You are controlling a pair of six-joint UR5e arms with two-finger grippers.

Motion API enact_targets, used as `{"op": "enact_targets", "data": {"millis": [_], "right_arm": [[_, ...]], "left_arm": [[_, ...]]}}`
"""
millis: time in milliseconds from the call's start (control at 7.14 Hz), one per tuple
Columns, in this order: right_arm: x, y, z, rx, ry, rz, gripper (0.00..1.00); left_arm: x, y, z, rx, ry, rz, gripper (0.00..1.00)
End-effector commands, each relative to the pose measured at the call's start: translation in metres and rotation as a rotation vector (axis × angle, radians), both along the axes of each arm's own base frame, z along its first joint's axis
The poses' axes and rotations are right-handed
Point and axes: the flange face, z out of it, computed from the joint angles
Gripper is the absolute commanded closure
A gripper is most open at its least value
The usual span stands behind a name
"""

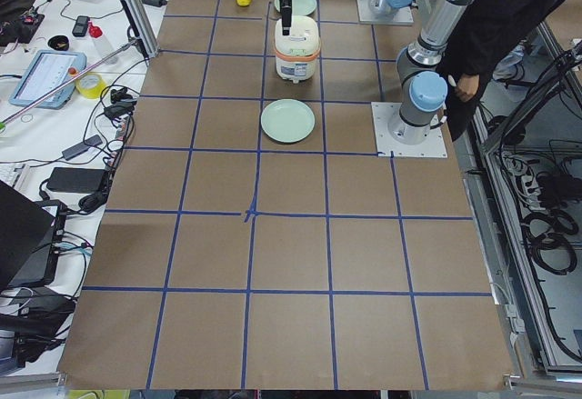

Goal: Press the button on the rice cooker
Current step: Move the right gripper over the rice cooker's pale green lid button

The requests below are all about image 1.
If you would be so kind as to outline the green plate near arm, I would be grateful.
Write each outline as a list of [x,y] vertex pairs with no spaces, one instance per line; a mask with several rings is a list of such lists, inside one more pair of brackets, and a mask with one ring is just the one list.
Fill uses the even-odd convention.
[[261,116],[263,132],[272,140],[292,144],[307,138],[315,128],[311,108],[295,99],[280,99],[267,105]]
[[317,0],[292,0],[292,16],[310,16],[317,9]]

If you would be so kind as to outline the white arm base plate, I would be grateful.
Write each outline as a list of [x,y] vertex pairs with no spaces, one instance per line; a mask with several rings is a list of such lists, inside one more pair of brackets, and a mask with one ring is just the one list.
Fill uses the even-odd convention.
[[400,117],[400,103],[373,102],[376,153],[396,158],[447,158],[438,114],[424,126],[412,126]]
[[356,0],[358,18],[365,25],[404,25],[414,23],[414,0]]

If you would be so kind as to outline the person's hand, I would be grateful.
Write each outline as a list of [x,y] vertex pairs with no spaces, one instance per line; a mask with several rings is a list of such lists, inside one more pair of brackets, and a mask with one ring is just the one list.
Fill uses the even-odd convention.
[[455,95],[463,103],[470,101],[477,95],[479,82],[479,75],[462,74],[457,80]]

